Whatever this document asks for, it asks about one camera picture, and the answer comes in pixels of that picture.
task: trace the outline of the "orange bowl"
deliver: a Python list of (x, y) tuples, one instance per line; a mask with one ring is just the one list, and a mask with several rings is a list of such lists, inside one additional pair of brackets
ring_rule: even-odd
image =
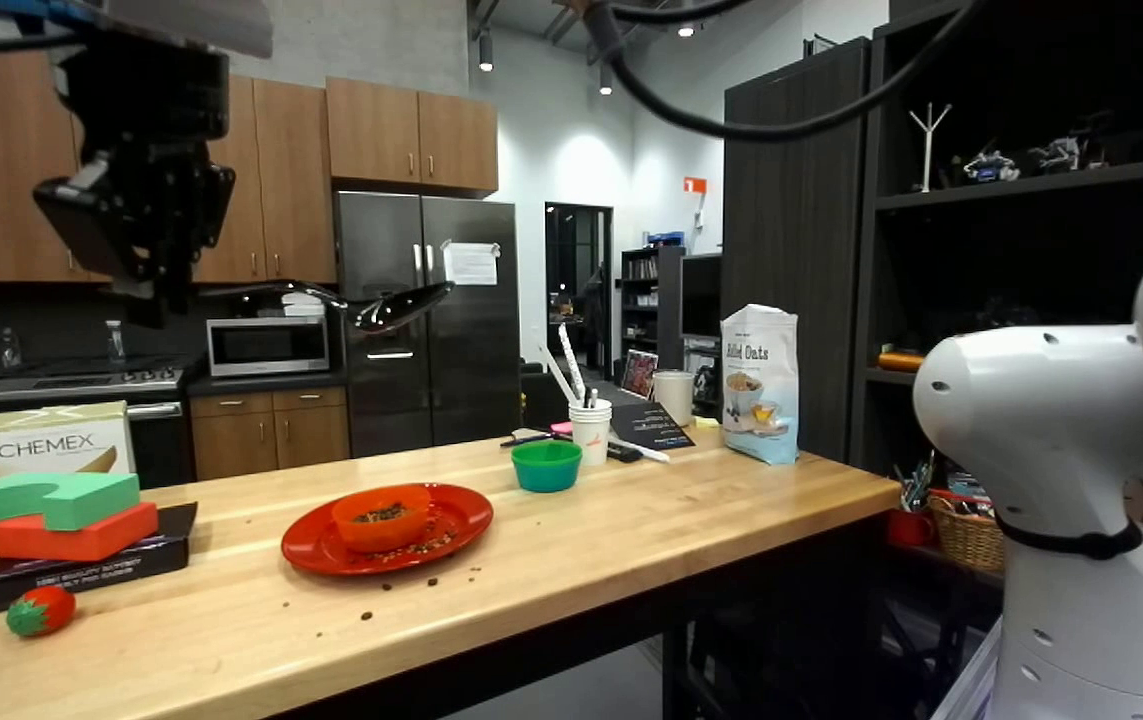
[[(331, 507), (335, 530), (344, 546), (357, 552), (384, 552), (411, 544), (429, 525), (429, 490), (424, 486), (391, 486), (353, 493)], [(395, 518), (357, 519), (402, 506)]]

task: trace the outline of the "butcher block table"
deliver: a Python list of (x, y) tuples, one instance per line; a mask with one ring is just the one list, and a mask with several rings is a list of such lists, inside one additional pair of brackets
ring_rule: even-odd
[[(145, 491), (159, 506), (199, 502), (187, 569), (79, 593), (73, 624), (46, 638), (10, 634), (0, 614), (0, 720), (248, 719), (309, 703), (311, 715), (431, 717), (685, 626), (702, 602), (786, 573), (773, 552), (900, 501), (890, 480), (837, 462), (768, 466), (717, 430), (690, 434), (670, 465), (609, 461), (553, 495), (517, 488), (499, 441)], [(490, 529), (456, 557), (375, 577), (283, 560), (282, 534), (306, 511), (407, 482), (483, 493)]]

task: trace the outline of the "chemex box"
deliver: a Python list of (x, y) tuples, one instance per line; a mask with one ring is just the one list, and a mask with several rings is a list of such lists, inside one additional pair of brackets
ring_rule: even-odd
[(123, 401), (0, 413), (0, 478), (135, 471)]

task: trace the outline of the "framed picture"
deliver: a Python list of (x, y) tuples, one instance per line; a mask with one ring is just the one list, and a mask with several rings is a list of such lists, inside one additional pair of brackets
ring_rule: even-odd
[(630, 350), (629, 355), (625, 355), (625, 375), (621, 378), (620, 387), (637, 397), (650, 397), (652, 375), (658, 363), (660, 355), (654, 352)]

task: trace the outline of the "black cable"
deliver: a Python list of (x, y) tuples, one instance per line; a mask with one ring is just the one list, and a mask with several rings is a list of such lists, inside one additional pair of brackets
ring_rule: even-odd
[(876, 90), (869, 91), (868, 95), (860, 97), (860, 99), (852, 102), (852, 104), (832, 110), (830, 113), (801, 120), (798, 123), (788, 123), (788, 126), (719, 123), (717, 120), (687, 113), (685, 110), (668, 104), (658, 95), (655, 95), (632, 72), (629, 65), (625, 64), (620, 27), (616, 26), (615, 17), (613, 17), (612, 13), (594, 11), (599, 6), (590, 6), (584, 21), (590, 37), (593, 37), (594, 45), (598, 46), (598, 51), (604, 58), (609, 61), (612, 70), (615, 70), (616, 77), (620, 78), (621, 85), (625, 86), (625, 90), (634, 96), (634, 99), (639, 101), (645, 109), (650, 110), (657, 115), (657, 118), (666, 120), (666, 122), (677, 127), (689, 129), (692, 133), (721, 137), (722, 141), (783, 142), (798, 141), (798, 138), (825, 131), (828, 128), (840, 126), (852, 118), (876, 109), (887, 97), (898, 93), (911, 79), (922, 73), (922, 70), (927, 69), (927, 65), (932, 64), (932, 61), (935, 61), (967, 29), (968, 24), (977, 17), (986, 2), (988, 0), (972, 0), (972, 3), (965, 6), (944, 27), (941, 27), (940, 32), (904, 67), (900, 69), (900, 72), (892, 75), (881, 86), (878, 86)]
[(658, 24), (666, 26), (673, 23), (689, 23), (711, 18), (713, 15), (727, 13), (748, 3), (749, 0), (713, 0), (712, 3), (701, 3), (690, 8), (636, 8), (632, 5), (613, 5), (612, 14), (616, 19), (641, 24)]
[(79, 32), (64, 32), (59, 35), (24, 35), (11, 40), (0, 40), (0, 53), (21, 53), (24, 50), (46, 50), (49, 47), (65, 45), (82, 45), (86, 37)]

